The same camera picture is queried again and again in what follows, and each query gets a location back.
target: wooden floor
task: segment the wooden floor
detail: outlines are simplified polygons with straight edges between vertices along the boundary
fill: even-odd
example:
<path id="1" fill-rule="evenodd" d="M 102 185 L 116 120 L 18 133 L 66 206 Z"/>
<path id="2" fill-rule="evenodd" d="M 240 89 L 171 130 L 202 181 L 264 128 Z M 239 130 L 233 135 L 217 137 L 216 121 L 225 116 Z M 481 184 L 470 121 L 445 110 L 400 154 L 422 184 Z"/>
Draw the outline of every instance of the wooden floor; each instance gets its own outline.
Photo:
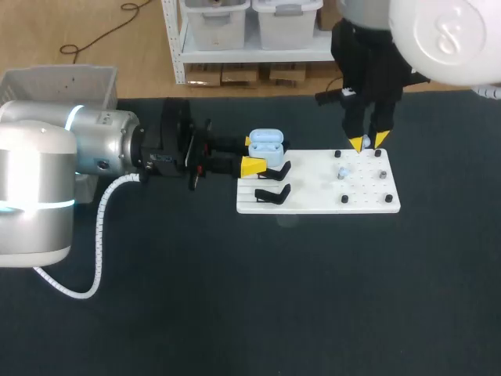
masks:
<path id="1" fill-rule="evenodd" d="M 0 72 L 40 64 L 70 64 L 64 44 L 85 46 L 126 21 L 125 0 L 0 0 Z M 176 85 L 160 0 L 141 9 L 132 23 L 81 53 L 79 63 L 116 66 L 121 98 L 311 95 L 330 82 L 324 70 L 308 72 L 301 88 L 190 88 Z M 439 84 L 412 91 L 458 89 Z"/>

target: white shelf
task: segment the white shelf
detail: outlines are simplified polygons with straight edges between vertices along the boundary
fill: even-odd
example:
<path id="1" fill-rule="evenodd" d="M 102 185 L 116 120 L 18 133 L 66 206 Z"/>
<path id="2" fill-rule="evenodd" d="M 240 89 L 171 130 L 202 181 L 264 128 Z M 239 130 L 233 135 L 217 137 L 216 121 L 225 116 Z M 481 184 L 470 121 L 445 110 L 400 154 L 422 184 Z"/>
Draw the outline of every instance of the white shelf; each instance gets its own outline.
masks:
<path id="1" fill-rule="evenodd" d="M 247 13 L 245 46 L 243 49 L 226 51 L 199 51 L 187 18 L 183 20 L 181 32 L 183 63 L 284 63 L 295 61 L 331 61 L 330 31 L 320 31 L 315 26 L 313 43 L 308 49 L 274 50 L 261 49 L 261 37 L 257 15 Z"/>

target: coiled white cable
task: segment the coiled white cable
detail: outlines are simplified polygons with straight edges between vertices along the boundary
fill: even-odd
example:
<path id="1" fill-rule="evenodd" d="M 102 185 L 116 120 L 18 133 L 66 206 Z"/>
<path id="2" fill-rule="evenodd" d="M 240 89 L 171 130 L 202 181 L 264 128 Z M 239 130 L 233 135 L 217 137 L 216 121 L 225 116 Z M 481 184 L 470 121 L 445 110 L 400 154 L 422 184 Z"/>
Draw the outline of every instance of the coiled white cable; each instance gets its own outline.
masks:
<path id="1" fill-rule="evenodd" d="M 472 90 L 479 96 L 483 96 L 484 98 L 501 100 L 501 88 L 498 88 L 496 86 L 475 86 L 474 88 L 472 88 Z"/>
<path id="2" fill-rule="evenodd" d="M 108 203 L 111 194 L 119 186 L 129 182 L 139 182 L 139 174 L 124 175 L 113 181 L 104 191 L 103 197 L 101 197 L 101 201 L 99 202 L 96 219 L 96 271 L 94 272 L 94 282 L 92 282 L 92 286 L 87 292 L 72 291 L 54 280 L 54 278 L 49 276 L 42 268 L 33 268 L 35 272 L 40 274 L 41 277 L 51 284 L 56 290 L 59 290 L 63 294 L 75 299 L 88 299 L 97 292 L 101 282 L 101 273 L 103 272 L 103 221 L 106 204 Z"/>

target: storage bin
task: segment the storage bin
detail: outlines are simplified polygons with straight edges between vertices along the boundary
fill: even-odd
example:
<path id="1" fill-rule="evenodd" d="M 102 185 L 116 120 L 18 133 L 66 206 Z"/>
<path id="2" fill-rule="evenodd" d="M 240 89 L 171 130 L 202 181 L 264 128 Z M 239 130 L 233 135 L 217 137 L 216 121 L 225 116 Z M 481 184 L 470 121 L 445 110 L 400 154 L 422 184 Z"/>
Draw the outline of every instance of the storage bin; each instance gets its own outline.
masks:
<path id="1" fill-rule="evenodd" d="M 252 0 L 259 14 L 263 49 L 306 49 L 323 0 Z"/>
<path id="2" fill-rule="evenodd" d="M 182 0 L 200 50 L 242 49 L 251 0 Z"/>
<path id="3" fill-rule="evenodd" d="M 0 106 L 11 100 L 36 100 L 117 108 L 117 68 L 50 65 L 11 69 L 0 80 Z M 92 202 L 97 176 L 76 175 L 75 199 Z"/>

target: white pegboard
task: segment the white pegboard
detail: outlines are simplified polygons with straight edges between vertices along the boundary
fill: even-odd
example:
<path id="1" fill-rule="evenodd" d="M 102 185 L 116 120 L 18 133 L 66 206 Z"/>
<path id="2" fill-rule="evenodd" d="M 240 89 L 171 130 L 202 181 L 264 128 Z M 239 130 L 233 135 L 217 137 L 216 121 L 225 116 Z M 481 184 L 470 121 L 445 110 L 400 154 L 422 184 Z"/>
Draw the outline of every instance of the white pegboard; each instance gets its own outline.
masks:
<path id="1" fill-rule="evenodd" d="M 288 150 L 284 162 L 291 169 L 282 182 L 259 179 L 256 175 L 238 180 L 236 210 L 241 214 L 376 214 L 398 213 L 400 200 L 386 150 Z M 341 167 L 349 175 L 340 180 Z M 386 179 L 380 173 L 387 173 Z M 291 192 L 282 205 L 257 202 L 256 189 L 280 193 L 290 184 Z M 386 196 L 393 197 L 386 202 Z M 348 196 L 348 203 L 341 201 Z"/>

